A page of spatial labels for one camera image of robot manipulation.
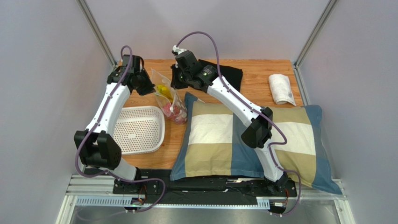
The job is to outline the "clear zip top bag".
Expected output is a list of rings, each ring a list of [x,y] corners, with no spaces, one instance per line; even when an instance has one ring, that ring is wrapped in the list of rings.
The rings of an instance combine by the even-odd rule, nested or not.
[[[187,108],[177,90],[171,87],[171,80],[151,69],[151,81],[155,85],[155,98],[165,117],[177,125],[187,122]]]

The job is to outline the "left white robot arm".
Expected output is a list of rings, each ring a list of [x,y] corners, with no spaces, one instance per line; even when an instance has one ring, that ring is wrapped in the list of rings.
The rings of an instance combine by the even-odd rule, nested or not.
[[[125,183],[143,182],[140,170],[122,158],[121,147],[114,140],[117,119],[133,91],[144,96],[155,91],[154,84],[142,57],[123,55],[122,65],[107,78],[106,92],[95,116],[85,130],[76,131],[74,135],[75,168],[80,175],[92,178],[108,174]],[[87,175],[80,164],[96,168],[98,173]]]

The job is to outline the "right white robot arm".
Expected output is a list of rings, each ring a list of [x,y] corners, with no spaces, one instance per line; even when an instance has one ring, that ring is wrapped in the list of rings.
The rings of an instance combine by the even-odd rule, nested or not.
[[[256,152],[264,178],[272,181],[277,190],[285,188],[287,170],[282,168],[276,156],[271,131],[277,130],[282,136],[281,145],[287,144],[287,137],[273,122],[273,111],[245,98],[217,68],[202,65],[191,51],[174,46],[172,53],[176,63],[171,67],[171,86],[175,89],[192,87],[213,96],[230,109],[246,127],[241,139]]]

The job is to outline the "yellow fake bananas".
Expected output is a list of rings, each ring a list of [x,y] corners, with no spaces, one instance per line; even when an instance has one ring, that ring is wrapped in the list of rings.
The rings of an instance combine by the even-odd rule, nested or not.
[[[173,96],[167,86],[162,85],[162,84],[158,85],[157,90],[162,96],[166,97],[171,103],[173,102],[173,100],[174,100]]]

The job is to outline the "red fake fruit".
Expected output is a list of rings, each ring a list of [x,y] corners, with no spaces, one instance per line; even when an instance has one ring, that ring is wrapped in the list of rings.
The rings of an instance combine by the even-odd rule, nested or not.
[[[181,125],[187,122],[187,109],[180,103],[172,105],[167,103],[162,107],[162,110],[167,118]]]

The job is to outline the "white perforated plastic basket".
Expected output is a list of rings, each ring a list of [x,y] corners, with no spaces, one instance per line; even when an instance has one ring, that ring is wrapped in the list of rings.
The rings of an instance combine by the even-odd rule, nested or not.
[[[165,118],[156,106],[122,108],[114,129],[114,140],[122,155],[157,151],[165,135]]]

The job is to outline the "black folded cloth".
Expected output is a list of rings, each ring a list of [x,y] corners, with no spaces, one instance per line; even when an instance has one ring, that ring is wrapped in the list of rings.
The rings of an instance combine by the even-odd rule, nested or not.
[[[222,76],[238,91],[241,90],[243,71],[231,66],[220,66]]]

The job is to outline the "plaid checkered pillow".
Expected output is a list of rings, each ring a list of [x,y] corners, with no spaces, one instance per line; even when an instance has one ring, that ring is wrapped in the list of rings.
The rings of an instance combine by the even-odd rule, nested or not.
[[[209,175],[242,175],[264,178],[254,149],[241,139],[245,126],[223,104],[205,103],[187,92],[187,127],[170,179]],[[341,194],[321,140],[322,108],[318,105],[272,107],[272,141],[281,166],[295,182]]]

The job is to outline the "white rolled towel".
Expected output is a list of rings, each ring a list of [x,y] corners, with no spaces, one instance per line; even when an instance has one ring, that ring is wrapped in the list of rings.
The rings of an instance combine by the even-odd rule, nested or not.
[[[269,85],[274,102],[277,105],[291,104],[296,106],[296,102],[291,90],[290,80],[283,74],[272,74],[269,76]]]

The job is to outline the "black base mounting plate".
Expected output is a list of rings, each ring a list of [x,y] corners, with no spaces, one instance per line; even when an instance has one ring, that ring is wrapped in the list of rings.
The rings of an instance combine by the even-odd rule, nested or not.
[[[112,178],[111,193],[144,193],[146,202],[153,203],[160,196],[160,204],[173,205],[256,205],[257,197],[276,197],[284,201],[296,197],[295,183],[288,180],[285,186],[265,179],[244,179],[243,176],[199,176],[176,181],[170,178],[169,169],[141,169],[142,179],[156,178],[155,181],[129,184]]]

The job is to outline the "aluminium frame rail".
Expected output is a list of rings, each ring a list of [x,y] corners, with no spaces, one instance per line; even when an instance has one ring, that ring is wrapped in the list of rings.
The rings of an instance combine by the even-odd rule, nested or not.
[[[353,224],[348,198],[299,186],[280,190],[270,181],[242,176],[170,180],[170,171],[145,169],[143,182],[108,175],[73,175],[56,222],[71,223],[297,223]]]

